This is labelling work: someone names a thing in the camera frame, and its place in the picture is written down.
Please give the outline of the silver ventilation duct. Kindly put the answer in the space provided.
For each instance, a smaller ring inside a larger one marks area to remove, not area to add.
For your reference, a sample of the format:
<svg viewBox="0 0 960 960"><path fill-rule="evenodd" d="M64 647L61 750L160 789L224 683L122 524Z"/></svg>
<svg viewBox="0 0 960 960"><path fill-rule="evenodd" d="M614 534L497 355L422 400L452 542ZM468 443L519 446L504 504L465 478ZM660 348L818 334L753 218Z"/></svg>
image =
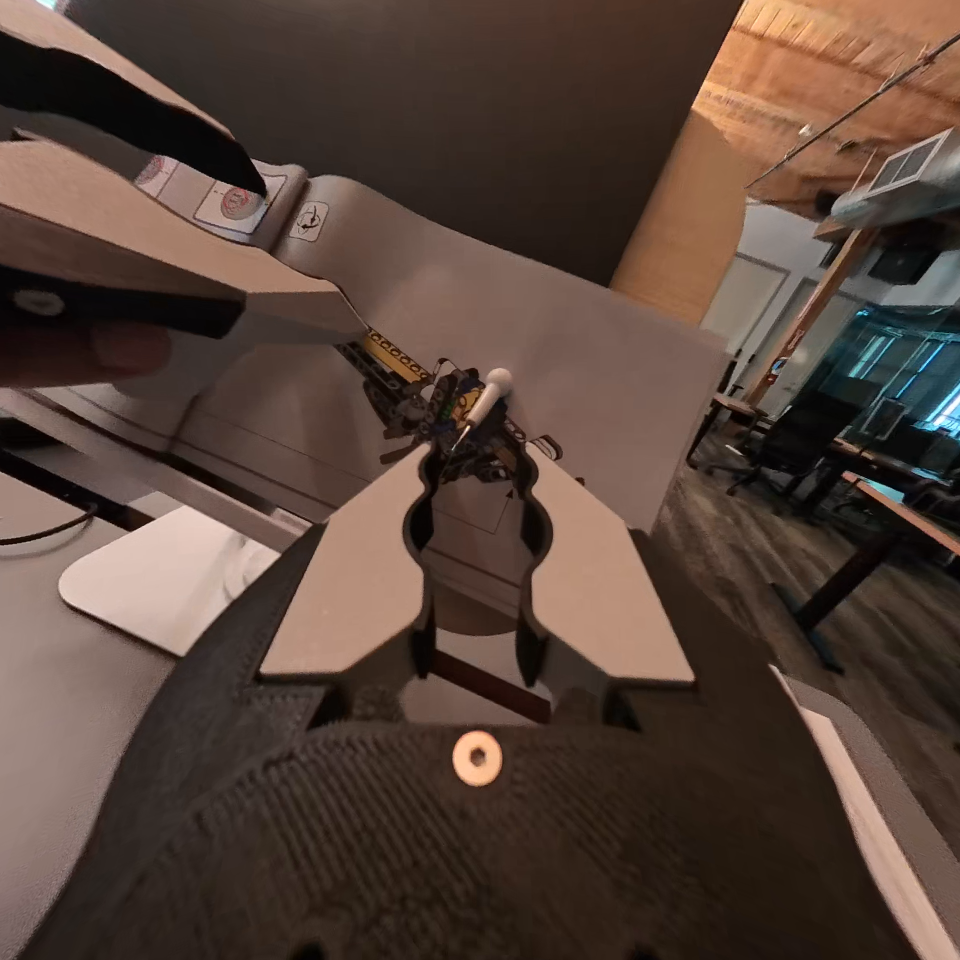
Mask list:
<svg viewBox="0 0 960 960"><path fill-rule="evenodd" d="M959 131L953 127L891 154L867 186L836 199L830 217L845 228L861 230L958 207Z"/></svg>

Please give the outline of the lego technic assembly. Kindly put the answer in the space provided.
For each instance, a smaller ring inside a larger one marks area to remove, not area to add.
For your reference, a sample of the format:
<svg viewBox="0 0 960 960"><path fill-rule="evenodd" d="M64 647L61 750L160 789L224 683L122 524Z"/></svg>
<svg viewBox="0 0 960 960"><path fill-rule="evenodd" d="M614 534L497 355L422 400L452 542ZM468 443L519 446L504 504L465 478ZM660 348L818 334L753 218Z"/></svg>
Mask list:
<svg viewBox="0 0 960 960"><path fill-rule="evenodd" d="M513 480L528 438L508 414L511 393L450 457L458 423L486 377L448 358L440 358L431 368L422 366L372 328L363 339L335 349L362 378L366 400L384 427L384 439L406 441L382 454L381 465L394 465L415 447L427 445L443 457L441 483L467 477L485 484Z"/></svg>

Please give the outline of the black office chair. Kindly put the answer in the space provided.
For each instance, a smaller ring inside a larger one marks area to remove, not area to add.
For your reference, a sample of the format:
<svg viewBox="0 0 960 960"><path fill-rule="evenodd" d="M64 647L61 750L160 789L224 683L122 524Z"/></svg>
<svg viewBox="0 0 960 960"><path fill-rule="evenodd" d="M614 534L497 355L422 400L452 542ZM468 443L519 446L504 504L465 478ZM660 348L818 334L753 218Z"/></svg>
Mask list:
<svg viewBox="0 0 960 960"><path fill-rule="evenodd" d="M731 471L735 478L726 496L732 498L738 490L762 482L788 502L859 411L858 404L828 393L805 396L781 414L762 440L746 447L747 463Z"/></svg>

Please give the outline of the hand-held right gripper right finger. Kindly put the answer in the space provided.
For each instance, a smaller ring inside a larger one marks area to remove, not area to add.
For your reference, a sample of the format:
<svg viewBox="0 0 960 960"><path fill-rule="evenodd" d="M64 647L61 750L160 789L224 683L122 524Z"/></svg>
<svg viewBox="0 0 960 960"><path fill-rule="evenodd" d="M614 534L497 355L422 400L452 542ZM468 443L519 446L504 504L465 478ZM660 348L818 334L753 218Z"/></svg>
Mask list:
<svg viewBox="0 0 960 960"><path fill-rule="evenodd" d="M693 669L626 522L532 442L514 487L530 554L515 633L524 683L692 688Z"/></svg>

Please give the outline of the wooden support post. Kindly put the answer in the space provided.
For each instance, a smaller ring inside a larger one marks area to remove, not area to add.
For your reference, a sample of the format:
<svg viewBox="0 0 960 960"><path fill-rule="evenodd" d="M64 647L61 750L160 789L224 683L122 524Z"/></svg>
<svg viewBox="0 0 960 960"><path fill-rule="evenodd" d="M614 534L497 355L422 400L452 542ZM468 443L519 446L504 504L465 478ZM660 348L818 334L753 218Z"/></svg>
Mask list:
<svg viewBox="0 0 960 960"><path fill-rule="evenodd" d="M879 227L866 227L849 234L808 299L800 306L786 330L778 336L771 362L754 384L750 394L751 403L760 403L769 388L776 383L787 362L795 354L830 300L874 245L880 231Z"/></svg>

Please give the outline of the wooden top desk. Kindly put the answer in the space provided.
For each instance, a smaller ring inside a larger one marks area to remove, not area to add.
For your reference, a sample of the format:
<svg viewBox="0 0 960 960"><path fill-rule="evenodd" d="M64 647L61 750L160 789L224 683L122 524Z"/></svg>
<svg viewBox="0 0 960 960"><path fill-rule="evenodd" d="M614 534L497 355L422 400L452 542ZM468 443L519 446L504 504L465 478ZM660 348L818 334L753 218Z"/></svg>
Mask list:
<svg viewBox="0 0 960 960"><path fill-rule="evenodd" d="M865 501L880 528L861 544L808 598L800 601L771 582L774 596L826 671L842 676L844 667L820 630L821 624L874 574L899 546L930 543L958 557L958 483L943 486L921 478L906 490L894 489L862 472L841 474L846 492Z"/></svg>

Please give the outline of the white monitor stand base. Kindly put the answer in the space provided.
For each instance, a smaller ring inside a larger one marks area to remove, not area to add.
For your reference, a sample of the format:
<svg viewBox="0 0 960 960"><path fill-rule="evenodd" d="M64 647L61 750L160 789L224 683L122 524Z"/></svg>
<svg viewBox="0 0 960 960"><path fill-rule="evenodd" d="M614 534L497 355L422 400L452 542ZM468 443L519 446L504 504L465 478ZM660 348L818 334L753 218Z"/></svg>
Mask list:
<svg viewBox="0 0 960 960"><path fill-rule="evenodd" d="M2 390L2 411L78 454L89 478L135 482L172 502L68 567L58 590L76 612L175 656L333 510L209 454L196 461L179 435L197 401L113 385Z"/></svg>

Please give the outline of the person's left hand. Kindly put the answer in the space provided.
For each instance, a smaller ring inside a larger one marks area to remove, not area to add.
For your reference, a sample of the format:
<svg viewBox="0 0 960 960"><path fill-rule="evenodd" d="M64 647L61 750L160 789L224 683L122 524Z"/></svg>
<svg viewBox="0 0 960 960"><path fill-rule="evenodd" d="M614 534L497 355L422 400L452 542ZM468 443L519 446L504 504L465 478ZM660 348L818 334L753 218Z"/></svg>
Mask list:
<svg viewBox="0 0 960 960"><path fill-rule="evenodd" d="M172 347L165 329L139 322L63 327L3 322L1 386L31 389L150 377L169 362Z"/></svg>

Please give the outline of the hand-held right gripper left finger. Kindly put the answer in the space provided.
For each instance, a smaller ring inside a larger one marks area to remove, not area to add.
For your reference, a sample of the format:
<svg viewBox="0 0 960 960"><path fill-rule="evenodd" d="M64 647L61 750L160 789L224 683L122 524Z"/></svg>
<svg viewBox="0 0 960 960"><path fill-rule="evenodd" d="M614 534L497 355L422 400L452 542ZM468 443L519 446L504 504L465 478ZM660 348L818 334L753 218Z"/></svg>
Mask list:
<svg viewBox="0 0 960 960"><path fill-rule="evenodd" d="M259 667L265 681L405 687L436 647L424 551L442 456L422 443L336 510Z"/></svg>

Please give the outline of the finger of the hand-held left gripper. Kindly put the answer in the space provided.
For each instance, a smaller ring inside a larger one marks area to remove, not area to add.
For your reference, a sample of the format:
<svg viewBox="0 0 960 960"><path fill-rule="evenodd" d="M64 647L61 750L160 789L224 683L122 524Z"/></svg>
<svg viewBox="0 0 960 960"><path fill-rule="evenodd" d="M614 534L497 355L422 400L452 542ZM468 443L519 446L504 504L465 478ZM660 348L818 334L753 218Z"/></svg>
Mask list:
<svg viewBox="0 0 960 960"><path fill-rule="evenodd" d="M220 299L246 309L202 343L340 345L367 326L329 281L207 233L98 163L45 140L2 143L2 272Z"/></svg>
<svg viewBox="0 0 960 960"><path fill-rule="evenodd" d="M178 162L266 199L263 175L231 132L46 7L3 7L2 120L84 154L133 183Z"/></svg>

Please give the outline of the beige round column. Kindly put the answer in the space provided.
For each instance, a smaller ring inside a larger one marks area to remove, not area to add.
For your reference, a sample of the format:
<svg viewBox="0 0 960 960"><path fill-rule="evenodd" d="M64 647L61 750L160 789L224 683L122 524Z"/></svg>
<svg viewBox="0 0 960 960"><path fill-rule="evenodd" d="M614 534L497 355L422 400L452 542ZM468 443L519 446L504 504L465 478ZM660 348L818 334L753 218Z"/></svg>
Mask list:
<svg viewBox="0 0 960 960"><path fill-rule="evenodd" d="M720 129L691 110L609 288L700 327L738 250L744 176L741 156Z"/></svg>

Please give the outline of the white knobbed thin pin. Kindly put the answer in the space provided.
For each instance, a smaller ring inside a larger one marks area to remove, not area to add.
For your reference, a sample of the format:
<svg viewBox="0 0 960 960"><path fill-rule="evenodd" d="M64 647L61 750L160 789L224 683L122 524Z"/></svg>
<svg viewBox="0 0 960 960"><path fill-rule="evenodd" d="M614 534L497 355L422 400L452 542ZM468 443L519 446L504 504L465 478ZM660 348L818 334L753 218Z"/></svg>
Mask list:
<svg viewBox="0 0 960 960"><path fill-rule="evenodd" d="M498 403L509 397L513 386L513 375L507 368L496 367L488 372L477 397L458 422L457 433L448 453L449 457L464 445L471 434L483 426Z"/></svg>

